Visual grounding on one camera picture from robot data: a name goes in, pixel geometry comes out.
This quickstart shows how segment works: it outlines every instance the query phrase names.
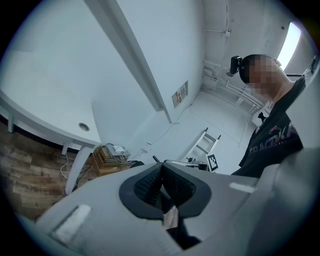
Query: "white wall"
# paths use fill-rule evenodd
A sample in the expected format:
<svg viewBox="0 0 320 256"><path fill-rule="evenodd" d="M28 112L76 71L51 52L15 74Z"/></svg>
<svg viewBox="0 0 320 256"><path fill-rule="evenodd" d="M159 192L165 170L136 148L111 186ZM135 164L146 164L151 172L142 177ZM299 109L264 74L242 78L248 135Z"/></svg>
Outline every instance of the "white wall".
<svg viewBox="0 0 320 256"><path fill-rule="evenodd" d="M201 0L117 0L172 120L192 102L202 82L204 58ZM171 96L186 81L189 96L174 109Z"/></svg>
<svg viewBox="0 0 320 256"><path fill-rule="evenodd" d="M141 123L154 112L82 0L42 2L16 34L11 49L32 53L74 104L92 103L103 144L126 145ZM59 100L56 99L55 108L61 106ZM18 120L16 124L25 128ZM28 131L44 137L32 129Z"/></svg>
<svg viewBox="0 0 320 256"><path fill-rule="evenodd" d="M286 39L290 21L294 17L279 1L269 0L203 0L205 27L228 30L223 33L205 33L205 60L230 68L232 56L244 58L250 54L266 54L277 58ZM223 79L243 85L239 75L230 78L226 71L219 69Z"/></svg>
<svg viewBox="0 0 320 256"><path fill-rule="evenodd" d="M239 145L246 118L245 114L224 100L200 91L193 105L182 113L175 124L165 123L165 116L155 115L145 123L136 134L137 140L131 141L131 144L137 148L140 141L140 145L148 150L148 153L143 153L140 157L145 164L154 162L153 155L160 161L180 161L208 127L209 135L214 138L221 135L213 151L219 166L218 172L231 174L240 168L238 164L256 128L249 122ZM146 142L152 145L147 148Z"/></svg>

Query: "stack of boxes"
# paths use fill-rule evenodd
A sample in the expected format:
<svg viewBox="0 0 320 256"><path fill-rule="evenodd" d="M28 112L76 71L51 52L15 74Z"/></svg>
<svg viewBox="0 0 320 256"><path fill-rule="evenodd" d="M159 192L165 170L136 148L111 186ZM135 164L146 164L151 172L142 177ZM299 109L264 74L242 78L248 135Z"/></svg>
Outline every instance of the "stack of boxes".
<svg viewBox="0 0 320 256"><path fill-rule="evenodd" d="M115 152L112 152L112 150L107 146L99 146L91 155L92 165L98 177L117 173L131 167L132 164L128 163L128 154L114 155Z"/></svg>

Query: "ceiling light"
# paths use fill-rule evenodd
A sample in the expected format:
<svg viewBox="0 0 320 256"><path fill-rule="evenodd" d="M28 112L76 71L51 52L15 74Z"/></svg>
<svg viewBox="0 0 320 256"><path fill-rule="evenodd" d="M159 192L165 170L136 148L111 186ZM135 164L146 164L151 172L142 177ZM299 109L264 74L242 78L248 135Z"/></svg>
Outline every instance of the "ceiling light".
<svg viewBox="0 0 320 256"><path fill-rule="evenodd" d="M281 63L282 70L285 70L289 61L294 55L300 39L300 35L301 30L291 22L281 52L279 54L279 57L277 58L277 60Z"/></svg>

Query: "man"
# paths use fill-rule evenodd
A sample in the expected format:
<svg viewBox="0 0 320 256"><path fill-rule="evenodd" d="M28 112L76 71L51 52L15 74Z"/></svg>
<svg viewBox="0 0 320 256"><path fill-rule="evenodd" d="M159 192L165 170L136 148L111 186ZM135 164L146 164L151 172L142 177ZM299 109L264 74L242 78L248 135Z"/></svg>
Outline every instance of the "man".
<svg viewBox="0 0 320 256"><path fill-rule="evenodd" d="M298 133L286 114L306 86L302 76L291 81L280 63L265 55L253 54L238 65L242 81L274 103L268 118L254 131L239 166L232 175L260 178L265 167L279 164L303 148Z"/></svg>

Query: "white panel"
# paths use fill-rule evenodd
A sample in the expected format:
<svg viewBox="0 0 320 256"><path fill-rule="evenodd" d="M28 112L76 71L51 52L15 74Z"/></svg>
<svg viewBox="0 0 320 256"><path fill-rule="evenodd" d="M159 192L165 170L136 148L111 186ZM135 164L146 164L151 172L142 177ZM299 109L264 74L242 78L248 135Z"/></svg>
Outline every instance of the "white panel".
<svg viewBox="0 0 320 256"><path fill-rule="evenodd" d="M200 0L117 0L150 67L172 120L195 98L204 59ZM189 95L174 109L171 96L186 81Z"/></svg>
<svg viewBox="0 0 320 256"><path fill-rule="evenodd" d="M43 1L24 22L11 47L20 54L32 55L42 73L55 82L51 87L47 82L45 86L38 83L39 87L21 83L23 88L18 94L23 97L27 90L30 99L39 96L41 101L31 101L33 107L60 123L62 117L85 116L83 106L90 111L92 107L93 122L103 144L125 146L154 112L83 0Z"/></svg>
<svg viewBox="0 0 320 256"><path fill-rule="evenodd" d="M191 147L196 143L199 136L208 127L208 134L214 138L221 138L213 150L218 162L218 173L231 174L238 170L238 164L242 160L250 137L255 130L251 123L242 138L245 130L246 117L235 107L222 99L206 95L200 91L192 106L187 108L177 122L172 125L164 122L165 116L155 115L144 126L144 129L136 135L137 140L134 148L144 147L149 142L147 153L142 153L140 160L144 163L154 163L155 155L160 161L180 161Z"/></svg>

